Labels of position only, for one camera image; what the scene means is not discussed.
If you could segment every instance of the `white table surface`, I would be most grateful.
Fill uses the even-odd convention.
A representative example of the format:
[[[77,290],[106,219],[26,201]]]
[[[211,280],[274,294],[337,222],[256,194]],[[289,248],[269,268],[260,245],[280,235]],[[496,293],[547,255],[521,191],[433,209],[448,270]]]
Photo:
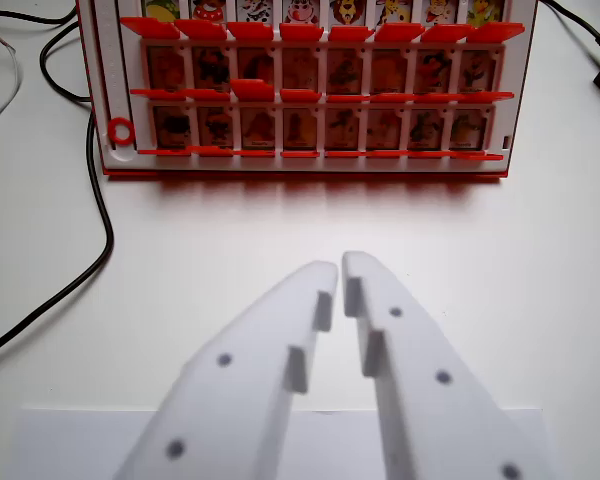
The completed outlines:
[[[600,30],[600,0],[564,0]],[[0,1],[61,16],[69,1]],[[475,184],[115,181],[113,257],[0,356],[0,478],[21,406],[155,408],[192,353],[314,259],[390,266],[496,401],[537,406],[568,473],[600,479],[600,61],[539,7],[508,179]],[[0,118],[0,335],[82,271],[104,233],[84,159],[87,113],[38,69],[53,32],[0,20],[24,83]],[[0,102],[11,88],[0,47]],[[51,74],[86,93],[74,41]],[[340,307],[300,409],[373,407]]]

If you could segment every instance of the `red circle ring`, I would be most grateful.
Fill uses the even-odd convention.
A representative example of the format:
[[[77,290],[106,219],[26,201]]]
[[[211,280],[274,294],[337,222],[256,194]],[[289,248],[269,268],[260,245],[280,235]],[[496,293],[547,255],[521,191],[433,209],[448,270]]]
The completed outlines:
[[[127,127],[127,130],[129,130],[129,136],[127,138],[118,137],[116,133],[116,127],[118,125]],[[116,145],[131,145],[136,139],[136,131],[133,128],[133,123],[122,117],[112,118],[109,122],[109,128],[107,129],[107,132],[109,133],[109,138],[111,141]]]

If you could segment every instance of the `red plastic flap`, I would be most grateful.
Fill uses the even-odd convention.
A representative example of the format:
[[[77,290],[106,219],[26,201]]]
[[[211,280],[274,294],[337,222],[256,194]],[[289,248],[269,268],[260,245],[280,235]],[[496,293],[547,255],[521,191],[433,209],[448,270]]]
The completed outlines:
[[[160,89],[132,88],[129,92],[132,95],[142,95],[152,100],[184,100],[186,98],[184,90],[168,92],[167,90]]]
[[[493,103],[500,100],[509,100],[515,97],[512,92],[476,92],[465,93],[458,103]]]
[[[176,27],[187,37],[195,40],[226,40],[227,31],[224,25],[213,23],[211,20],[181,18],[176,20]]]
[[[327,103],[360,103],[369,98],[369,95],[327,95]]]
[[[329,32],[330,42],[364,42],[373,35],[373,30],[363,25],[347,27],[345,25],[336,25],[331,27]]]
[[[318,152],[311,152],[311,151],[304,151],[304,150],[298,150],[298,151],[289,151],[289,150],[284,150],[281,155],[284,158],[318,158],[320,156],[320,154]]]
[[[168,155],[171,157],[187,157],[191,155],[189,148],[183,148],[182,150],[138,150],[140,155]]]
[[[371,96],[371,103],[404,103],[415,97],[412,93],[379,93]]]
[[[407,155],[407,150],[371,150],[366,153],[367,157],[382,157],[382,158],[396,158],[400,155]]]
[[[273,85],[260,78],[234,78],[229,85],[243,102],[273,102]]]
[[[295,103],[316,103],[322,98],[322,92],[313,90],[282,88],[280,89],[280,98],[283,102]]]
[[[454,100],[460,100],[464,97],[461,93],[424,93],[414,95],[415,103],[449,103]]]
[[[276,152],[273,150],[236,150],[237,155],[243,157],[275,157]]]
[[[467,35],[467,43],[502,43],[524,30],[522,23],[489,22]]]
[[[474,28],[467,24],[438,24],[422,34],[422,43],[454,43],[466,37]]]
[[[227,28],[238,40],[273,40],[273,27],[262,22],[229,22]]]
[[[377,31],[376,42],[410,42],[422,35],[424,27],[419,23],[385,23]]]
[[[216,92],[210,88],[185,88],[181,90],[187,97],[201,102],[228,102],[231,94],[228,92]]]
[[[317,42],[322,38],[324,27],[302,23],[281,23],[280,36],[288,42]]]
[[[152,17],[122,17],[120,23],[143,38],[180,38],[180,32],[172,23],[160,22]]]

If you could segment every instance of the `character card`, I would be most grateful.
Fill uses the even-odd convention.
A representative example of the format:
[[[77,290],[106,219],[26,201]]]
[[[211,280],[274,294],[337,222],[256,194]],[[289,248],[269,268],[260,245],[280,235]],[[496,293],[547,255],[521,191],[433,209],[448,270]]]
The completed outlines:
[[[411,22],[411,8],[411,0],[376,0],[376,27]]]
[[[371,60],[371,93],[404,93],[407,59],[400,50],[374,50]]]
[[[318,88],[318,59],[310,48],[285,48],[282,52],[282,88]]]
[[[328,109],[326,117],[326,150],[358,149],[358,116],[351,108]]]
[[[149,85],[173,92],[185,87],[184,58],[173,47],[147,47]]]
[[[327,94],[359,94],[362,86],[362,59],[353,48],[329,50]]]
[[[442,118],[437,110],[413,110],[409,150],[440,150]]]
[[[456,110],[451,127],[451,150],[482,150],[487,119],[480,110]]]
[[[193,48],[193,78],[196,88],[229,91],[229,57],[218,47]]]
[[[226,0],[191,0],[191,18],[213,23],[227,21]]]
[[[392,109],[369,110],[367,150],[397,150],[402,117]]]
[[[460,78],[458,91],[490,92],[493,88],[493,77],[496,70],[496,61],[491,58],[491,53],[484,50],[465,50],[462,52],[460,62]]]
[[[282,22],[318,25],[320,0],[282,0]]]
[[[233,119],[224,107],[198,107],[198,129],[202,146],[233,146]]]
[[[283,147],[285,150],[315,150],[318,123],[308,108],[285,108]]]
[[[243,108],[240,110],[240,117],[243,149],[274,149],[275,120],[266,108]]]
[[[191,145],[189,116],[182,107],[153,107],[153,124],[159,149],[178,150]]]
[[[449,90],[451,59],[444,50],[420,50],[416,58],[413,93],[444,93]]]
[[[240,48],[238,50],[238,77],[259,78],[273,84],[273,58],[264,48]]]
[[[504,13],[504,0],[469,0],[467,23],[480,28],[489,22],[501,22]]]
[[[142,0],[142,16],[173,22],[180,18],[180,3],[178,0]]]
[[[239,22],[273,23],[273,0],[236,0]]]

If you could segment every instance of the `screw hole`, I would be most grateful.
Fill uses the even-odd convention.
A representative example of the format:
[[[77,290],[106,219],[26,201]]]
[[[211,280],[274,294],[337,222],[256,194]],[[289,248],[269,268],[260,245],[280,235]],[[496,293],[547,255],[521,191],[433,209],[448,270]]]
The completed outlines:
[[[176,460],[180,458],[184,453],[184,442],[182,440],[176,439],[169,442],[167,445],[167,457],[171,460]]]
[[[436,373],[436,380],[438,380],[443,385],[448,385],[453,379],[451,378],[451,375],[449,375],[449,372],[445,370],[440,370],[438,373]]]
[[[228,353],[223,353],[222,355],[220,355],[218,357],[218,365],[220,365],[221,367],[226,367],[232,361],[233,361],[233,359],[231,358],[231,355],[229,355]]]
[[[520,470],[512,463],[507,463],[506,465],[502,466],[502,476],[508,480],[517,480],[522,478],[522,475],[520,475]]]

